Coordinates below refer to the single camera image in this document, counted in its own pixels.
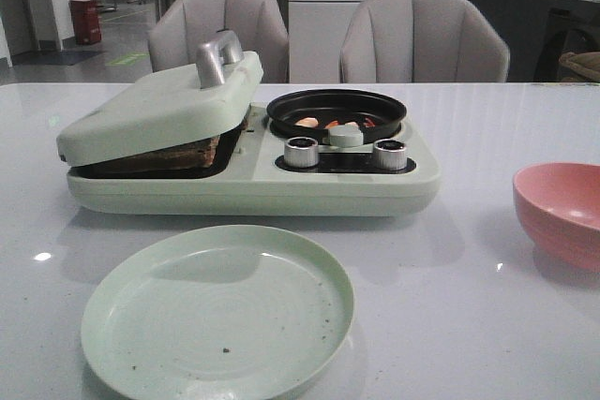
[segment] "chair backrest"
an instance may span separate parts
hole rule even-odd
[[[154,71],[195,63],[198,45],[228,28],[261,59],[263,82],[285,82],[289,39],[277,0],[175,0],[148,37]]]
[[[506,81],[510,51],[468,0],[366,0],[340,55],[343,82]]]

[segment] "non-stick pan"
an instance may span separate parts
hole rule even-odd
[[[357,123],[362,144],[394,136],[406,116],[406,107],[398,100],[353,89],[299,91],[276,98],[266,110],[276,132],[287,137],[308,136],[320,144],[330,144],[330,133],[335,127],[325,126],[332,121],[341,125]],[[307,117],[314,117],[319,124],[314,128],[296,125]]]

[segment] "floor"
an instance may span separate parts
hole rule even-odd
[[[152,0],[145,4],[118,3],[116,11],[99,15],[102,40],[69,51],[100,54],[73,66],[14,64],[0,71],[0,84],[15,82],[134,82],[152,72],[148,56],[148,32],[156,23]]]

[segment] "refrigerator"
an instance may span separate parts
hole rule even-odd
[[[363,0],[289,0],[290,82],[339,82],[339,53]]]

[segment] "white table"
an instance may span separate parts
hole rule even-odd
[[[403,101],[442,165],[412,217],[104,215],[69,195],[54,138],[124,84],[0,86],[0,398],[114,400],[79,329],[98,282],[186,230],[244,223],[323,244],[355,289],[349,339],[306,399],[600,398],[600,275],[537,249],[511,178],[550,160],[600,163],[600,87],[361,86]],[[265,85],[268,101],[306,86]]]

